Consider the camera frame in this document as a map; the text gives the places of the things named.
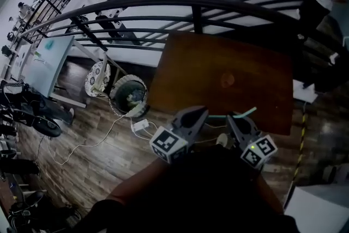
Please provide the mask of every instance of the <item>white power adapter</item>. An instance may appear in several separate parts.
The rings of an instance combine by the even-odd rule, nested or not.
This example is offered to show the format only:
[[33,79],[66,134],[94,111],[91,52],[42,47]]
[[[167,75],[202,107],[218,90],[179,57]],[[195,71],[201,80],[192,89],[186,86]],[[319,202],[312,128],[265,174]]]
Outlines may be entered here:
[[137,132],[139,130],[145,129],[149,127],[149,122],[147,119],[142,120],[140,122],[136,122],[131,126],[131,129],[133,130],[133,132]]

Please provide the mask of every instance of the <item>office floor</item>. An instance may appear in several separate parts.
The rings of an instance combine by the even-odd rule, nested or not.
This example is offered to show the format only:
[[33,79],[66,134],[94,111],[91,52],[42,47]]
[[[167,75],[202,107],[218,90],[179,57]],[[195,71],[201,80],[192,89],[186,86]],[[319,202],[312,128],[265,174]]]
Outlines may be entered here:
[[[88,105],[86,109],[75,110],[73,125],[62,125],[63,133],[60,137],[44,139],[37,160],[42,179],[34,178],[57,202],[77,204],[87,209],[103,199],[121,181],[155,159],[148,141],[135,137],[130,131],[130,121],[125,118],[115,124],[110,135],[99,146],[77,149],[64,166],[53,161],[49,149],[56,161],[63,162],[76,145],[91,145],[100,141],[117,119],[106,99],[89,98],[85,94],[83,84],[91,66],[91,61],[81,58],[71,58],[66,62],[59,77],[60,85],[67,88],[67,94],[81,98]],[[122,66],[127,72],[143,78],[148,86],[151,84],[154,68],[131,64]],[[349,85],[344,85],[333,93],[319,96],[314,104],[306,106],[307,130],[297,184],[317,183],[320,171],[326,164],[339,164],[347,160],[348,97]],[[302,110],[303,103],[294,101],[291,135],[272,135],[279,151],[264,166],[262,173],[280,200],[287,194],[298,159]],[[147,118],[159,126],[171,120],[170,115],[154,110],[148,112]],[[201,140],[214,138],[221,132],[218,130],[205,128]],[[35,158],[41,135],[23,125],[18,125],[18,131],[22,156]]]

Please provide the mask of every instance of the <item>wooden floor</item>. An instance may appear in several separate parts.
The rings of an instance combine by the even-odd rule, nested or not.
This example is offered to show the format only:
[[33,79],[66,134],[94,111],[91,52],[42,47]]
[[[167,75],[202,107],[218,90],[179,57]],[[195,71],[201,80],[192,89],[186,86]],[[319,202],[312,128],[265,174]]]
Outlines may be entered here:
[[[62,125],[63,133],[55,139],[44,138],[37,163],[42,179],[39,183],[48,190],[56,202],[76,204],[88,210],[121,181],[152,162],[156,156],[147,140],[139,139],[130,130],[130,120],[121,119],[104,142],[97,147],[78,148],[70,160],[72,149],[79,145],[94,145],[108,132],[118,117],[104,98],[88,98],[83,89],[85,77],[92,62],[85,59],[67,61],[59,83],[68,94],[88,103],[86,109],[76,109],[73,125]],[[138,75],[150,85],[155,69],[123,65],[130,74]],[[308,128],[305,134],[304,157],[297,184],[319,183],[319,170],[326,164],[347,160],[349,152],[349,87],[344,85],[331,94],[320,96],[313,105],[307,105]],[[272,135],[278,153],[265,165],[263,176],[280,200],[285,198],[298,160],[303,103],[294,102],[290,136]],[[171,120],[171,116],[150,110],[146,116],[158,126]],[[19,149],[22,157],[35,158],[41,135],[34,129],[18,125]],[[219,129],[204,128],[201,139],[213,139]],[[201,145],[212,145],[206,142]]]

